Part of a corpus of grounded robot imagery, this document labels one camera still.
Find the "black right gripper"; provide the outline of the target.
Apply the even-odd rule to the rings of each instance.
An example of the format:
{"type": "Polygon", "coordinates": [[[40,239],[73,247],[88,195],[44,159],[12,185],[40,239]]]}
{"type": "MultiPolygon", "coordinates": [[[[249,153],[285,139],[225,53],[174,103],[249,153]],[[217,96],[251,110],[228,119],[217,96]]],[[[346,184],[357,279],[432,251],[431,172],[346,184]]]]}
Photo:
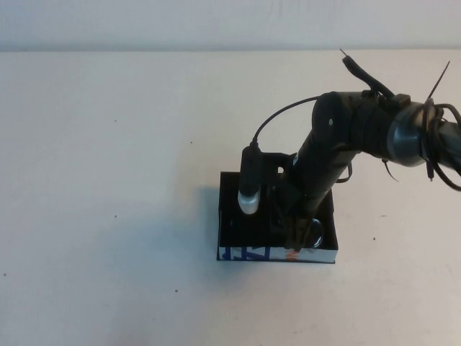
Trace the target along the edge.
{"type": "Polygon", "coordinates": [[[299,252],[310,236],[313,219],[305,211],[305,195],[283,175],[269,183],[269,225],[272,233],[287,235],[285,249],[299,252]]]}

